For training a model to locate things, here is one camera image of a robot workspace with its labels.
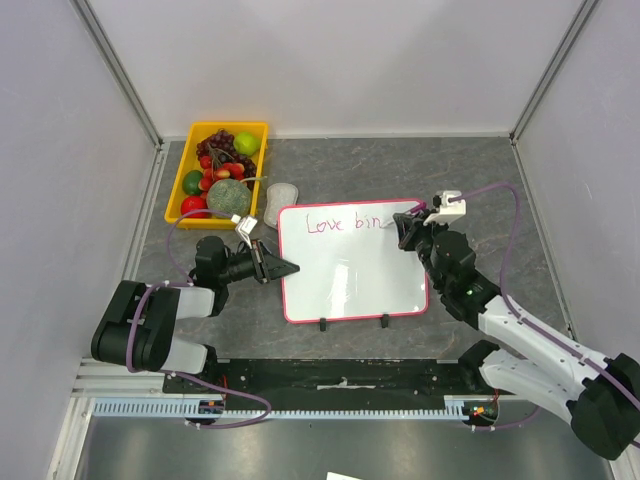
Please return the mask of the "white marker purple cap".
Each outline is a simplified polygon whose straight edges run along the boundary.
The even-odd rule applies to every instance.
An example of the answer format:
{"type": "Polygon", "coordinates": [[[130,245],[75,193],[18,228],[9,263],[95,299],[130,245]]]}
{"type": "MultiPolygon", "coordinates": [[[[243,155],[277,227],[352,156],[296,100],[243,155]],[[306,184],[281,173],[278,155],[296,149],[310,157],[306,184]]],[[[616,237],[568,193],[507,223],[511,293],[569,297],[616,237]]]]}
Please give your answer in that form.
{"type": "Polygon", "coordinates": [[[382,224],[382,228],[387,228],[395,223],[395,217],[397,215],[416,215],[422,211],[424,211],[427,207],[427,204],[424,201],[418,202],[416,205],[412,206],[410,209],[403,212],[394,212],[387,220],[385,220],[382,224]]]}

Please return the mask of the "pink framed whiteboard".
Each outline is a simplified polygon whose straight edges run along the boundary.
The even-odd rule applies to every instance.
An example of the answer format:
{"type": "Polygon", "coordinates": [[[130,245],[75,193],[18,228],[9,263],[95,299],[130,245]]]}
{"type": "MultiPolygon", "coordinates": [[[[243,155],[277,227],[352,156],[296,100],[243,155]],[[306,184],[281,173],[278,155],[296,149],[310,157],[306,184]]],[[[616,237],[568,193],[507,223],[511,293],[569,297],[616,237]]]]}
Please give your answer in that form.
{"type": "Polygon", "coordinates": [[[398,247],[389,223],[423,203],[392,199],[295,205],[278,216],[280,256],[299,266],[282,280],[292,324],[418,315],[428,280],[415,254],[398,247]]]}

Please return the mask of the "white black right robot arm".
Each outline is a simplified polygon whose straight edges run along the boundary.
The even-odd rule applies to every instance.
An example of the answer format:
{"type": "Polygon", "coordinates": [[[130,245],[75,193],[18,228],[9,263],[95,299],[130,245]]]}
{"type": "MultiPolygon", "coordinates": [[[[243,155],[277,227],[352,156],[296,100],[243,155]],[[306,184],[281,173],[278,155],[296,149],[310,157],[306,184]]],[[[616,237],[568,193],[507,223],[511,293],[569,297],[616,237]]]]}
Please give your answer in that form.
{"type": "Polygon", "coordinates": [[[458,381],[516,394],[566,422],[593,453],[616,460],[639,444],[639,364],[592,350],[529,314],[475,267],[466,236],[429,219],[392,217],[401,250],[416,253],[445,310],[487,335],[463,355],[458,381]]]}

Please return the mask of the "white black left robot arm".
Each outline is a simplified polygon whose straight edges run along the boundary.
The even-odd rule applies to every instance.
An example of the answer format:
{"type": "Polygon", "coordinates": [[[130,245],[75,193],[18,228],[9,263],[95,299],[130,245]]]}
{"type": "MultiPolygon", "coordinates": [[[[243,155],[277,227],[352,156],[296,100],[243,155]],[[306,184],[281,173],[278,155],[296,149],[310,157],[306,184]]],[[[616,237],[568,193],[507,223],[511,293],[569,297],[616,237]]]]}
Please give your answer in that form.
{"type": "Polygon", "coordinates": [[[196,392],[211,392],[220,378],[218,367],[207,361],[215,351],[178,338],[176,323],[219,315],[234,282],[252,278],[267,284],[299,271],[261,241],[232,251],[220,237],[206,236],[196,245],[195,268],[186,282],[119,283],[92,337],[91,356],[135,372],[184,372],[196,392]]]}

